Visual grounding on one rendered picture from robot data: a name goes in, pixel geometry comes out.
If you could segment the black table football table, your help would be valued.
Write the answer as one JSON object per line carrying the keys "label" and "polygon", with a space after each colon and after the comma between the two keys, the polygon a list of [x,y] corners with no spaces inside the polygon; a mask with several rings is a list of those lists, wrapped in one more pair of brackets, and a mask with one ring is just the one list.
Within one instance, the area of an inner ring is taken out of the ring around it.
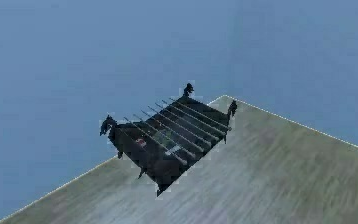
{"label": "black table football table", "polygon": [[230,119],[238,109],[233,101],[223,113],[191,98],[193,91],[187,84],[180,98],[155,105],[146,120],[119,123],[107,116],[100,127],[99,134],[108,137],[117,156],[128,156],[158,185],[159,194],[219,142],[227,141]]}

